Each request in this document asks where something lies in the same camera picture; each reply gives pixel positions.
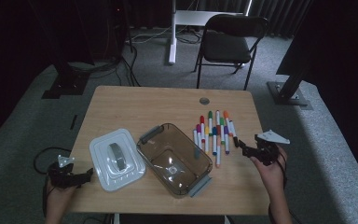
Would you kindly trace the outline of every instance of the wooden table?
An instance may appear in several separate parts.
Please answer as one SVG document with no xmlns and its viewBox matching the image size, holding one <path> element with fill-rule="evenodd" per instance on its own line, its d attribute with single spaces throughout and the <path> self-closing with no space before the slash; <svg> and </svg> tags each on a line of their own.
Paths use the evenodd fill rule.
<svg viewBox="0 0 358 224">
<path fill-rule="evenodd" d="M 202 105 L 200 98 L 210 100 Z M 255 133 L 262 133 L 252 95 L 248 91 L 220 91 L 168 88 L 101 86 L 96 89 L 89 110 L 76 139 L 71 157 L 74 173 L 86 172 L 93 163 L 89 145 L 92 139 L 119 128 L 129 130 L 135 143 L 151 128 L 173 123 L 188 137 L 200 116 L 220 110 L 229 113 L 237 136 L 255 147 Z M 252 162 L 241 149 L 222 153 L 221 167 L 214 167 L 212 183 L 198 196 L 174 198 L 148 167 L 145 175 L 118 191 L 104 191 L 97 174 L 76 191 L 70 205 L 72 212 L 144 213 L 188 215 L 265 215 L 269 197 Z"/>
</svg>

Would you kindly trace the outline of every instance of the white desk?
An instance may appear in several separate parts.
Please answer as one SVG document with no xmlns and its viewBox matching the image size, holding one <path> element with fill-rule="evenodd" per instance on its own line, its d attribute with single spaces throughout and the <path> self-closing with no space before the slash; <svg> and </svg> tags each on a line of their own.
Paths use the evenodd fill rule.
<svg viewBox="0 0 358 224">
<path fill-rule="evenodd" d="M 243 15 L 243 13 L 213 12 L 213 11 L 186 11 L 176 10 L 176 0 L 172 0 L 172 37 L 170 49 L 170 64 L 175 64 L 176 58 L 176 25 L 204 26 L 206 22 L 217 14 Z"/>
</svg>

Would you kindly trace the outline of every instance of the black chair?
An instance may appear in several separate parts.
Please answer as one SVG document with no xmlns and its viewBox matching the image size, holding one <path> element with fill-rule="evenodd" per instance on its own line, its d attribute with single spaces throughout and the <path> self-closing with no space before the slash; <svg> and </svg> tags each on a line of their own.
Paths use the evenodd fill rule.
<svg viewBox="0 0 358 224">
<path fill-rule="evenodd" d="M 250 62 L 243 88 L 246 91 L 257 44 L 265 36 L 268 27 L 269 22 L 261 17 L 228 14 L 212 16 L 205 24 L 199 56 L 194 67 L 194 72 L 197 66 L 199 67 L 197 89 L 200 87 L 202 65 L 234 66 L 236 69 L 233 74 L 236 74 L 243 64 Z M 255 37 L 255 42 L 250 48 L 245 37 Z"/>
</svg>

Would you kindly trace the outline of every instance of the chair seat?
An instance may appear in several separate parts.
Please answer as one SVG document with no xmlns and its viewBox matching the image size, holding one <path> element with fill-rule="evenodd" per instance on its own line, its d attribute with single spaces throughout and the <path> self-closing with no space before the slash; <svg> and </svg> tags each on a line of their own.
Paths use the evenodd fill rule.
<svg viewBox="0 0 358 224">
<path fill-rule="evenodd" d="M 248 63 L 251 60 L 245 38 L 208 33 L 204 38 L 204 58 L 212 63 Z"/>
</svg>

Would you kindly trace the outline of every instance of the dark background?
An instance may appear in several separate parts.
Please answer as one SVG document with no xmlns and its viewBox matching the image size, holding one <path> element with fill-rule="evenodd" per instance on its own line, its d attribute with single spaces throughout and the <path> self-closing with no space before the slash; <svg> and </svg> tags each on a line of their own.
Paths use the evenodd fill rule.
<svg viewBox="0 0 358 224">
<path fill-rule="evenodd" d="M 80 46 L 83 53 L 74 54 L 68 50 L 62 37 L 71 35 L 71 32 L 68 34 L 66 28 L 57 28 L 52 23 L 61 53 L 67 61 L 89 62 L 90 57 L 95 60 L 105 56 L 101 56 L 105 46 L 95 46 L 95 43 L 106 42 L 105 17 L 110 17 L 111 24 L 123 22 L 121 14 L 106 11 L 106 1 L 93 1 L 94 7 L 85 6 L 86 2 L 67 1 L 66 4 L 67 7 L 71 4 L 78 6 L 77 13 L 66 16 L 80 22 L 85 29 L 84 39 L 79 40 L 86 41 Z M 171 24 L 170 9 L 171 1 L 133 0 L 130 1 L 130 21 L 135 27 L 168 27 Z M 90 13 L 91 10 L 105 14 Z M 117 43 L 116 49 L 111 49 L 108 55 L 119 54 L 122 43 Z M 0 126 L 34 77 L 52 64 L 47 48 L 28 1 L 0 1 Z M 318 87 L 358 161 L 358 1 L 313 1 L 279 73 L 296 76 L 304 63 L 310 65 L 305 79 Z"/>
</svg>

